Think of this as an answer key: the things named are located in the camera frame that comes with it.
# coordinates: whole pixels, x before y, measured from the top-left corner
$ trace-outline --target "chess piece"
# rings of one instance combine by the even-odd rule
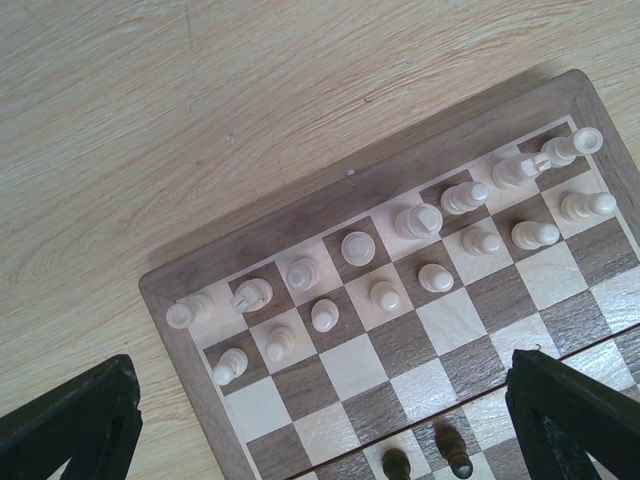
[[[511,239],[518,248],[535,250],[556,243],[560,239],[560,231],[552,223],[526,221],[513,227]]]
[[[580,155],[591,155],[602,147],[604,138],[599,130],[581,128],[568,137],[552,138],[542,146],[553,168],[565,167]]]
[[[550,168],[551,162],[546,154],[521,153],[505,158],[493,167],[493,183],[503,190],[519,187]]]
[[[472,255],[495,255],[502,248],[502,242],[495,233],[472,228],[462,236],[462,246]]]
[[[239,348],[230,348],[222,354],[213,369],[213,381],[218,385],[229,385],[231,380],[242,375],[249,366],[247,354]]]
[[[616,199],[607,192],[571,193],[560,204],[560,213],[570,221],[577,222],[593,216],[609,215],[616,209]]]
[[[318,300],[311,309],[311,323],[318,332],[325,333],[331,330],[338,323],[339,317],[338,306],[327,298]]]
[[[442,214],[433,205],[421,203],[396,217],[396,233],[406,240],[430,238],[442,228]]]
[[[165,318],[169,326],[179,330],[210,317],[214,308],[209,295],[202,292],[194,293],[171,305]]]
[[[376,254],[376,244],[371,235],[364,232],[352,232],[342,240],[342,256],[345,261],[355,267],[363,267]]]
[[[409,480],[411,464],[402,450],[392,448],[382,455],[382,471],[389,480]]]
[[[282,360],[296,341],[296,335],[289,327],[276,327],[269,334],[265,353],[272,362]]]
[[[255,312],[269,303],[272,298],[271,284],[262,278],[252,278],[238,287],[231,299],[231,306],[236,312]]]
[[[429,263],[418,272],[418,282],[428,292],[444,293],[453,288],[453,275],[443,266]]]
[[[440,198],[442,209],[450,215],[462,215],[484,205],[489,189],[484,183],[465,182],[445,190]]]
[[[469,478],[473,464],[467,455],[467,445],[458,431],[444,425],[436,428],[436,446],[457,478]]]
[[[313,258],[301,258],[293,262],[287,270],[286,280],[295,292],[309,290],[320,277],[320,265]]]
[[[400,306],[402,299],[393,283],[382,280],[371,289],[371,301],[384,311],[393,312]]]

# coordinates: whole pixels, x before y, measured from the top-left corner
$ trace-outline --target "black object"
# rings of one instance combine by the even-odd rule
[[[382,456],[382,471],[389,480],[409,480],[411,464],[402,450],[392,448]]]
[[[640,478],[640,404],[539,351],[516,350],[507,406],[532,480]]]
[[[119,480],[142,429],[140,388],[116,355],[0,419],[0,478]]]

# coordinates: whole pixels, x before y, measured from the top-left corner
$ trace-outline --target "wooden surface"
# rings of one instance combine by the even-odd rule
[[[137,281],[234,209],[525,71],[486,104],[581,68],[640,159],[638,2],[1,8],[0,414],[128,353],[130,478],[221,478]]]

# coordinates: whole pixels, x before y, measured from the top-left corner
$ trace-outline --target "wooden chessboard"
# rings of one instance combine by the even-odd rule
[[[521,188],[493,185],[500,159],[539,151],[547,139],[583,126],[602,131],[597,154]],[[348,168],[367,155],[379,161]],[[584,74],[568,72],[435,135],[410,127],[341,164],[347,168],[340,179],[140,281],[226,478],[325,480],[361,472],[351,477],[384,479],[379,458],[390,445],[410,452],[412,478],[449,478],[433,445],[431,419],[438,415],[464,432],[481,478],[515,478],[509,475],[520,467],[504,465],[517,443],[502,387],[514,348],[541,348],[618,390],[638,389],[640,210],[633,206],[640,204],[640,174]],[[399,211],[421,202],[439,206],[447,187],[470,180],[490,187],[486,205],[444,213],[433,239],[396,235]],[[609,191],[618,209],[566,222],[559,204],[572,191]],[[523,220],[557,225],[560,241],[518,249],[510,232]],[[461,237],[473,227],[497,233],[501,252],[469,255]],[[352,231],[375,241],[375,257],[364,267],[341,256]],[[318,284],[302,293],[283,280],[300,257],[314,258],[322,270]],[[420,287],[417,271],[426,263],[452,272],[450,292]],[[273,300],[239,314],[230,306],[232,292],[255,277],[271,283]],[[369,299],[383,279],[401,293],[402,307],[393,313]],[[188,330],[168,327],[168,307],[197,291],[214,300],[213,317]],[[311,307],[321,298],[340,309],[327,333],[311,325]],[[280,325],[297,341],[275,363],[264,348]],[[245,351],[249,367],[220,388],[211,369],[231,347]]]

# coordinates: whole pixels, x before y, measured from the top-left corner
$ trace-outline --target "chessboard frame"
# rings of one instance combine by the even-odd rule
[[[566,115],[578,128],[602,131],[606,141],[593,160],[639,241],[640,190],[634,185],[640,185],[640,173],[591,81],[582,71],[571,70],[449,128],[427,119],[365,147],[260,199],[259,207],[244,207],[238,217],[252,221],[140,279],[140,292],[225,478],[252,478],[253,471],[189,331],[170,328],[167,309],[190,293]]]

